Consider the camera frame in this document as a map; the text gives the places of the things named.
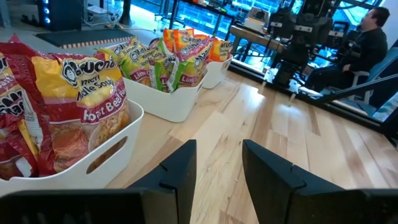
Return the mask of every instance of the red snack bag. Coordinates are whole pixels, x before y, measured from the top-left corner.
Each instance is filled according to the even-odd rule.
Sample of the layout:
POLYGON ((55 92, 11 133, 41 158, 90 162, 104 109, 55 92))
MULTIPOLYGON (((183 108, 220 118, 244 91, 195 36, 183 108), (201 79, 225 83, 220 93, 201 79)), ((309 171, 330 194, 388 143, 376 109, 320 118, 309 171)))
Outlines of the red snack bag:
POLYGON ((0 179, 37 175, 36 148, 19 129, 25 130, 23 117, 22 88, 0 53, 0 179))
POLYGON ((128 124, 126 90, 111 56, 42 54, 20 43, 0 48, 24 89, 40 176, 69 168, 128 124))

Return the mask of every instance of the white plastic bin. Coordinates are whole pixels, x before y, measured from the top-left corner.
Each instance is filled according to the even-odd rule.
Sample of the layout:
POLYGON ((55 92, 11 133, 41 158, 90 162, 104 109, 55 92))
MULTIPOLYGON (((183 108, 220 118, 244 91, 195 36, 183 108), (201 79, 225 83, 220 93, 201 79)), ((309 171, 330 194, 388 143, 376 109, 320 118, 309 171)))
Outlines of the white plastic bin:
POLYGON ((224 80, 229 65, 232 62, 232 56, 225 62, 209 62, 207 65, 208 73, 204 77, 203 87, 212 89, 224 80))
POLYGON ((127 78, 124 78, 124 86, 127 98, 140 104, 145 112, 179 123, 185 121, 191 112, 203 81, 195 87, 178 88, 172 93, 164 93, 127 78))
POLYGON ((0 179, 0 197, 21 190, 104 188, 127 167, 134 150, 144 111, 140 105, 129 100, 129 114, 131 124, 63 172, 48 177, 0 179), (122 148, 93 172, 87 174, 90 164, 123 138, 127 139, 122 148))

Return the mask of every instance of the black cable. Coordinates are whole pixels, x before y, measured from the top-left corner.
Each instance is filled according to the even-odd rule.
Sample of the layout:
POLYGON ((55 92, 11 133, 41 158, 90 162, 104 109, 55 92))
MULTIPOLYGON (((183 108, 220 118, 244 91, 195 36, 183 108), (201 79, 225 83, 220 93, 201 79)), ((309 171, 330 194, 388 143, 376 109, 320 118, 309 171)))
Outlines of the black cable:
POLYGON ((367 4, 366 3, 367 1, 368 0, 363 0, 362 2, 359 2, 359 3, 356 3, 356 4, 352 4, 351 6, 346 6, 346 7, 333 6, 332 8, 333 9, 351 9, 351 8, 354 8, 354 7, 357 7, 357 6, 361 6, 362 4, 367 4))

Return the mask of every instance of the bin handle cutout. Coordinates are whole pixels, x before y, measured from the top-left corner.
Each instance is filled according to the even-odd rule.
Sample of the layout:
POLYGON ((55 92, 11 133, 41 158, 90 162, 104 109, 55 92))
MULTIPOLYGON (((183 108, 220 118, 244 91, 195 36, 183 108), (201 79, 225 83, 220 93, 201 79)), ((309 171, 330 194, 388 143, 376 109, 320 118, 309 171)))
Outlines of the bin handle cutout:
POLYGON ((120 139, 117 143, 111 144, 111 141, 105 142, 102 147, 104 149, 106 148, 107 150, 101 150, 103 152, 98 152, 98 150, 94 150, 91 152, 92 154, 96 153, 96 155, 92 155, 91 161, 89 163, 89 166, 86 169, 86 174, 92 173, 94 170, 97 168, 101 167, 102 164, 104 164, 108 159, 112 158, 112 156, 117 153, 120 149, 122 149, 127 141, 128 136, 125 136, 124 138, 120 139))

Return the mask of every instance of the light wood tabletop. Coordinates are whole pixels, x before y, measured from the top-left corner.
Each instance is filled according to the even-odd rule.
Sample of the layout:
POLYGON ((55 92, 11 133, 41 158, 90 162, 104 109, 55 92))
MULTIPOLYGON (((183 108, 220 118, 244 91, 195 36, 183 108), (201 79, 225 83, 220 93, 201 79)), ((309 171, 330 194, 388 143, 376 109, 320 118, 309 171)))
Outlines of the light wood tabletop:
POLYGON ((383 135, 229 72, 200 91, 185 122, 145 114, 131 162, 108 188, 132 184, 189 139, 197 140, 191 223, 258 223, 243 139, 346 189, 398 187, 398 152, 383 135))

